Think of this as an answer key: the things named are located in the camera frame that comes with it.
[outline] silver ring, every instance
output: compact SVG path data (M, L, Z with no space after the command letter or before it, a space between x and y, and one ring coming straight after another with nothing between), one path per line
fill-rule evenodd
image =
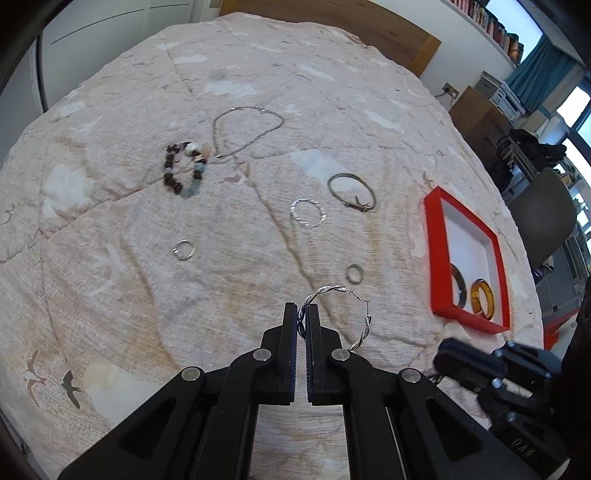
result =
M353 280L351 278L351 276L349 275L349 271L351 269L355 269L359 272L359 280ZM353 285L359 285L363 281L363 274L364 274L363 268L361 268L361 266L356 263L351 263L351 265L349 265L347 267L347 270L345 270L345 278Z
M315 223L314 225L312 225L311 223L305 222L303 221L300 217L297 216L296 213L296 205L300 202L306 202L306 203L311 203L312 205L314 205L316 208L318 208L318 210L320 211L320 222ZM322 208L322 205L319 204L317 201L312 200L312 199L297 199L294 200L293 203L291 204L291 216L294 218L294 220L304 226L308 226L310 228L314 228L319 226L322 222L324 222L326 220L326 212L324 211L324 209Z
M185 257L181 255L181 252L178 250L178 248L181 245L190 245L191 246L191 253L189 253L188 255L186 255ZM191 258L195 252L196 252L196 248L195 245L193 245L189 240L181 240L180 242L177 242L177 244L174 246L173 248L173 253L174 255L181 261L184 262L185 260L188 260L189 258Z

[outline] book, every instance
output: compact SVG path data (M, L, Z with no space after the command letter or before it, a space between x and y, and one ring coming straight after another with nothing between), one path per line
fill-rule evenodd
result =
M474 20L516 65L520 64L524 46L523 43L519 43L519 36L507 33L505 26L481 4L480 0L450 0L450 2Z

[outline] black chair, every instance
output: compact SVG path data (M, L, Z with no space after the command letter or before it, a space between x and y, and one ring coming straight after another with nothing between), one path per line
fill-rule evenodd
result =
M509 205L531 268L541 266L569 237L577 212L569 190L545 168Z

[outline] electrical outlet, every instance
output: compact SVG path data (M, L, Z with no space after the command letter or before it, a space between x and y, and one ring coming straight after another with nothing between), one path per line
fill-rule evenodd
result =
M441 89L444 92L446 92L448 95L451 95L452 98L457 98L457 96L459 95L459 92L454 87L452 87L449 83L446 83Z

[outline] stone bead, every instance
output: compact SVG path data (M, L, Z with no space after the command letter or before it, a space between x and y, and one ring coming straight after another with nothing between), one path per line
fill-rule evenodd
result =
M188 157L197 157L197 155L201 155L197 144L189 143L185 146L185 155Z

